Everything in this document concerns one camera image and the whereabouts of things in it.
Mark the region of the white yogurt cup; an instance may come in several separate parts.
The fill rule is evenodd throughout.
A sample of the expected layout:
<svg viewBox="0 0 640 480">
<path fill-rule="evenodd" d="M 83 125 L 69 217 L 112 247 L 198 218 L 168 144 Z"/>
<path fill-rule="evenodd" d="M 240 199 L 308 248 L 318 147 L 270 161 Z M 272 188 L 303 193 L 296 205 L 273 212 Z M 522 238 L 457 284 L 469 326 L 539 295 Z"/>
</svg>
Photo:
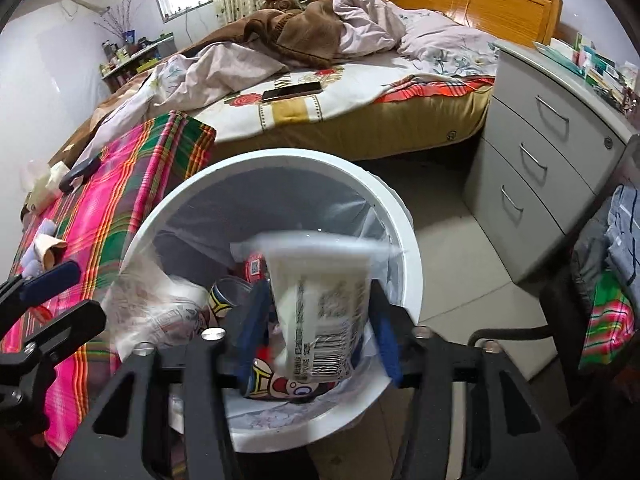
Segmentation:
<svg viewBox="0 0 640 480">
<path fill-rule="evenodd" d="M 352 374 L 352 354 L 368 320 L 375 267 L 399 254 L 383 242 L 340 234 L 291 231 L 257 235 L 283 348 L 280 374 L 299 382 L 338 382 Z"/>
</svg>

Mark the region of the white trash bin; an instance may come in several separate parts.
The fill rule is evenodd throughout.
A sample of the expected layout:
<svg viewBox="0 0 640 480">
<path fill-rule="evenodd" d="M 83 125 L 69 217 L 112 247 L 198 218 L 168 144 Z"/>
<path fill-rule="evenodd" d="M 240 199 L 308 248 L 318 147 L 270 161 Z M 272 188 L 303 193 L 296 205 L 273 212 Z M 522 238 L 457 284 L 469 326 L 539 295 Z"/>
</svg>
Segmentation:
<svg viewBox="0 0 640 480">
<path fill-rule="evenodd" d="M 294 322 L 311 311 L 353 307 L 358 364 L 329 392 L 311 359 L 283 359 L 280 373 L 303 379 L 277 393 L 262 376 L 254 400 L 226 397 L 234 448 L 299 448 L 358 422 L 390 385 L 368 321 L 378 282 L 392 304 L 418 316 L 422 262 L 409 209 L 375 174 L 346 159 L 301 148 L 270 148 L 217 162 L 184 181 L 144 220 L 128 259 L 156 257 L 164 272 L 210 284 L 253 252 L 266 260 L 274 299 Z"/>
</svg>

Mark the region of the crumpled cream paper bag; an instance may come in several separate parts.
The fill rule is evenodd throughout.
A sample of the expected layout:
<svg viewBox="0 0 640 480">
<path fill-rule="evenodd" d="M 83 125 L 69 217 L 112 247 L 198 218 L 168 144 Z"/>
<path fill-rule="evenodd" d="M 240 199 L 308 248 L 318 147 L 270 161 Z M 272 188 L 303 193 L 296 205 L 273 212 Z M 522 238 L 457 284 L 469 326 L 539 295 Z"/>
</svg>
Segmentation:
<svg viewBox="0 0 640 480">
<path fill-rule="evenodd" d="M 59 264 L 66 252 L 67 243 L 46 233 L 38 233 L 32 243 L 34 253 L 43 270 L 49 271 Z"/>
</svg>

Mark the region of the crumpled printed paper wrapper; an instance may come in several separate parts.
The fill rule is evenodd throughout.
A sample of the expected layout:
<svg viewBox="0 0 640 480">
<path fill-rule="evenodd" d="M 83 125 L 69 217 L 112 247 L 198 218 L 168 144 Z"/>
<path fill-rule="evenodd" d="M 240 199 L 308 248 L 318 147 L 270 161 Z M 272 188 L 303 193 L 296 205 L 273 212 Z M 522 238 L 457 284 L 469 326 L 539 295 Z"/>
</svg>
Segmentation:
<svg viewBox="0 0 640 480">
<path fill-rule="evenodd" d="M 218 322 L 208 291 L 160 267 L 154 252 L 139 252 L 120 270 L 104 298 L 106 333 L 119 359 L 137 344 L 180 346 Z"/>
</svg>

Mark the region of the red strawberry milk carton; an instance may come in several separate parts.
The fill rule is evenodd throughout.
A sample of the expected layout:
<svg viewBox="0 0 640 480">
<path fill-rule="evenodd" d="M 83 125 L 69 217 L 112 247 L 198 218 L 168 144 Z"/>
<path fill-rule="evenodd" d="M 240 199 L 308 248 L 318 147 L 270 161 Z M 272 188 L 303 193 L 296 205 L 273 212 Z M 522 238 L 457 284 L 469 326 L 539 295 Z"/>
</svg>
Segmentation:
<svg viewBox="0 0 640 480">
<path fill-rule="evenodd" d="M 244 278 L 247 283 L 253 284 L 266 278 L 265 259 L 259 252 L 250 254 L 244 262 Z"/>
</svg>

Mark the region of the white foam fruit net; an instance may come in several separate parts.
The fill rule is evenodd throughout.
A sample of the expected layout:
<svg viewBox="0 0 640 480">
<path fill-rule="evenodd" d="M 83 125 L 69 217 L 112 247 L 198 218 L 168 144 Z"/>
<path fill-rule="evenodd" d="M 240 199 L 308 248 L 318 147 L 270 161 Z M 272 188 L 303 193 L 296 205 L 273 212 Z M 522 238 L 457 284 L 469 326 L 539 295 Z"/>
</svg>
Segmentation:
<svg viewBox="0 0 640 480">
<path fill-rule="evenodd" d="M 48 218 L 44 218 L 40 222 L 40 225 L 37 228 L 36 234 L 37 235 L 55 236 L 57 229 L 58 229 L 58 226 L 56 225 L 56 223 L 54 221 L 52 221 L 51 219 L 48 219 Z"/>
</svg>

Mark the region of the colourful plaid bed cloth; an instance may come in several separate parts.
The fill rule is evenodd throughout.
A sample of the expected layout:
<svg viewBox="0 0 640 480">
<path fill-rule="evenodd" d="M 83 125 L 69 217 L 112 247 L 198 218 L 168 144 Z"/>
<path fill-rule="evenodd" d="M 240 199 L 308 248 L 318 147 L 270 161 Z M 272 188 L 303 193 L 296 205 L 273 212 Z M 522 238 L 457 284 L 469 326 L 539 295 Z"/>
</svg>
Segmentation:
<svg viewBox="0 0 640 480">
<path fill-rule="evenodd" d="M 213 127 L 185 112 L 150 119 L 102 148 L 101 166 L 89 181 L 28 222 L 19 257 L 50 220 L 56 237 L 67 244 L 65 258 L 80 266 L 79 283 L 44 303 L 52 315 L 81 300 L 103 299 L 143 221 L 168 193 L 208 165 L 215 140 Z M 119 365 L 104 335 L 58 364 L 44 401 L 49 427 L 29 444 L 61 454 Z"/>
</svg>

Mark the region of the tissue pack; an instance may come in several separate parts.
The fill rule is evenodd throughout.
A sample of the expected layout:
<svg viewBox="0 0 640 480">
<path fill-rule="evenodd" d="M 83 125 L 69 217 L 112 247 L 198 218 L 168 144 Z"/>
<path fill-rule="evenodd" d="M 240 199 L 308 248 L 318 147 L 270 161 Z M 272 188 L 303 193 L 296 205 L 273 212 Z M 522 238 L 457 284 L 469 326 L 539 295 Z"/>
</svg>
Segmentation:
<svg viewBox="0 0 640 480">
<path fill-rule="evenodd" d="M 49 166 L 40 160 L 30 160 L 21 173 L 21 184 L 27 193 L 25 208 L 32 214 L 41 214 L 62 192 L 60 183 L 70 172 L 64 162 Z"/>
</svg>

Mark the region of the clothes pile on chair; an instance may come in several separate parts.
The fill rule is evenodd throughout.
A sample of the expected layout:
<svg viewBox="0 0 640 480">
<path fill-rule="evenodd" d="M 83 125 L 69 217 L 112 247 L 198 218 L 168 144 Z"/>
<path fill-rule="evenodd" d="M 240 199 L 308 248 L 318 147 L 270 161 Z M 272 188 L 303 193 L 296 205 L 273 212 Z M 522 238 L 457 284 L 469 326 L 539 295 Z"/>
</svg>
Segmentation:
<svg viewBox="0 0 640 480">
<path fill-rule="evenodd" d="M 579 233 L 570 275 L 588 323 L 579 367 L 611 364 L 639 330 L 639 190 L 619 185 Z"/>
</svg>

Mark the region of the black smartphone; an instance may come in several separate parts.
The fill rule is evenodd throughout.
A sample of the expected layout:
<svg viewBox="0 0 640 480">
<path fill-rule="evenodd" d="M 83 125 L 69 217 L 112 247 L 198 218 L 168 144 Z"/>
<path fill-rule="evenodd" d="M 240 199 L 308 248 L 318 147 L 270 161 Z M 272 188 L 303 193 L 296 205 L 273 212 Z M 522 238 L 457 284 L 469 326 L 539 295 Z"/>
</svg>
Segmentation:
<svg viewBox="0 0 640 480">
<path fill-rule="evenodd" d="M 267 90 L 262 94 L 262 102 L 273 102 L 297 98 L 298 96 L 311 96 L 323 91 L 320 81 L 303 82 L 302 84 L 290 84 L 280 88 Z"/>
</svg>

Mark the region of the light floral duvet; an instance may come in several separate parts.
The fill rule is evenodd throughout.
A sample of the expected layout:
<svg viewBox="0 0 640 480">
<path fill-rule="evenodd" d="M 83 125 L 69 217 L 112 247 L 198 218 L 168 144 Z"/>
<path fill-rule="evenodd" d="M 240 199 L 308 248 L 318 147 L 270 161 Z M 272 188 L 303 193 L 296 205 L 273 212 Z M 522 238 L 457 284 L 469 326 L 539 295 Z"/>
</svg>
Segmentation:
<svg viewBox="0 0 640 480">
<path fill-rule="evenodd" d="M 486 32 L 388 0 L 260 10 L 103 102 L 79 128 L 79 159 L 173 110 L 209 128 L 208 162 L 263 148 L 349 160 L 440 148 L 483 127 L 498 57 Z"/>
</svg>

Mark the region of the grey drawer cabinet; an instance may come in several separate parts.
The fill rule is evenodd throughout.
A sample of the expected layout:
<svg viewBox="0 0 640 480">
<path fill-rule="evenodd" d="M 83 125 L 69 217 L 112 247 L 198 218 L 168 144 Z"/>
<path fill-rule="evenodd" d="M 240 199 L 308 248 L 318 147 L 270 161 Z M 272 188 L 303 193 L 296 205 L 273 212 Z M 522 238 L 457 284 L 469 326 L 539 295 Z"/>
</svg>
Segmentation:
<svg viewBox="0 0 640 480">
<path fill-rule="evenodd" d="M 539 51 L 496 43 L 495 84 L 463 199 L 515 283 L 573 234 L 639 130 Z"/>
</svg>

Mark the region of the cluttered shelf desk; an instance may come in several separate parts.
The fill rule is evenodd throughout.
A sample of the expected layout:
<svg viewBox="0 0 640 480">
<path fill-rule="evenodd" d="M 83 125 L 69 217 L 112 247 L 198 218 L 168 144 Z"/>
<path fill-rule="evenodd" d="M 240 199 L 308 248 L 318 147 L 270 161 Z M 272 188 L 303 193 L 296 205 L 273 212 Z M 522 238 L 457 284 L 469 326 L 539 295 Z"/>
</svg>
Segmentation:
<svg viewBox="0 0 640 480">
<path fill-rule="evenodd" d="M 102 81 L 114 93 L 130 79 L 154 67 L 164 58 L 177 52 L 175 35 L 163 34 L 159 40 L 118 49 L 115 55 L 100 66 Z"/>
</svg>

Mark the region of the dried branches in vase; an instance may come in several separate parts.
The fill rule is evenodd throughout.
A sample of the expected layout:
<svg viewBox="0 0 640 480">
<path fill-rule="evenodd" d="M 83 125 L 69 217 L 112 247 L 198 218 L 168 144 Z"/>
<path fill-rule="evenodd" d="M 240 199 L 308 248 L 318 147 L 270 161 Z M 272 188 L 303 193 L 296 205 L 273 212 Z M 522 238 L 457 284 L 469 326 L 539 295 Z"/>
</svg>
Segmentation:
<svg viewBox="0 0 640 480">
<path fill-rule="evenodd" d="M 100 20 L 96 22 L 96 25 L 123 42 L 127 42 L 127 32 L 131 30 L 133 3 L 134 0 L 120 0 L 114 6 L 108 6 L 100 14 Z"/>
</svg>

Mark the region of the wooden headboard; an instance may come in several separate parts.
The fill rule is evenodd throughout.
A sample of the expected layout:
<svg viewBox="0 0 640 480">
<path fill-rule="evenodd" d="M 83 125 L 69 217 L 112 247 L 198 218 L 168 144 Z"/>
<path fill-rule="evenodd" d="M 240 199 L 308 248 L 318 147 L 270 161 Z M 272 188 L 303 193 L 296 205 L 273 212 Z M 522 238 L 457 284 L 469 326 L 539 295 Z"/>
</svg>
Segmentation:
<svg viewBox="0 0 640 480">
<path fill-rule="evenodd" d="M 562 0 L 390 0 L 403 9 L 440 12 L 460 25 L 531 47 L 548 44 L 558 27 Z"/>
</svg>

